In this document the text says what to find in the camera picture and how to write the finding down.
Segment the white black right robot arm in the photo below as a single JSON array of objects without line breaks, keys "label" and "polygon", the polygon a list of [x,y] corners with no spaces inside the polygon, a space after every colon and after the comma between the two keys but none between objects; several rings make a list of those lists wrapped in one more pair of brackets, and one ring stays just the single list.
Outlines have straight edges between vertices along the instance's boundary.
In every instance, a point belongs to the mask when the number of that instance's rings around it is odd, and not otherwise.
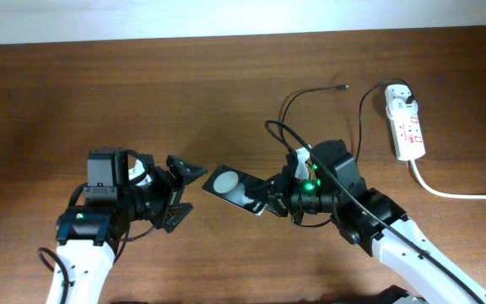
[{"label": "white black right robot arm", "polygon": [[428,303],[486,303],[486,289],[456,266],[384,193],[368,188],[341,140],[308,151],[315,179],[295,176],[299,161],[289,153],[282,172],[267,187],[268,208],[299,224],[304,214],[329,214],[350,244],[360,246],[406,280]]}]

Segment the black smartphone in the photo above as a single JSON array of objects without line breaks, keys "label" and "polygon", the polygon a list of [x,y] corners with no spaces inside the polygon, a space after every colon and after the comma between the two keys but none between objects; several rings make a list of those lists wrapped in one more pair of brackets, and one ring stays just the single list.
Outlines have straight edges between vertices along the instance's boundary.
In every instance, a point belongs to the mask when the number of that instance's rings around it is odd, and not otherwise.
[{"label": "black smartphone", "polygon": [[226,165],[219,165],[202,185],[202,189],[246,212],[260,216],[265,210],[263,198],[254,192],[264,181]]}]

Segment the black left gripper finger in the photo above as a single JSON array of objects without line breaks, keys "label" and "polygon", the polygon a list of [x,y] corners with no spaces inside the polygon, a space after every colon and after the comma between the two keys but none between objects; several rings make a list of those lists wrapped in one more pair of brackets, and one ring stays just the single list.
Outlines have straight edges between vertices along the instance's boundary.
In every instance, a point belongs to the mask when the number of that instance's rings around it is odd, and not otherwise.
[{"label": "black left gripper finger", "polygon": [[193,211],[193,205],[190,203],[180,203],[175,206],[169,206],[163,224],[166,233],[171,233],[174,229]]},{"label": "black left gripper finger", "polygon": [[166,165],[180,184],[190,184],[208,172],[204,166],[186,162],[175,155],[167,157]]}]

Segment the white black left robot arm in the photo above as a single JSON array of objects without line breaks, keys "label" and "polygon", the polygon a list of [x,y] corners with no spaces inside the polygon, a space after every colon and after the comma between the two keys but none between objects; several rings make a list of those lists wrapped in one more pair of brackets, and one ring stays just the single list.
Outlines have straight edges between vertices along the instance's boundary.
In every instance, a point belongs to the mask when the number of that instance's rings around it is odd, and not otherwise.
[{"label": "white black left robot arm", "polygon": [[166,166],[133,149],[92,149],[87,181],[71,194],[57,219],[57,248],[38,250],[53,273],[50,303],[96,303],[125,246],[131,224],[147,220],[153,230],[171,233],[190,214],[185,187],[207,169],[169,155]]}]

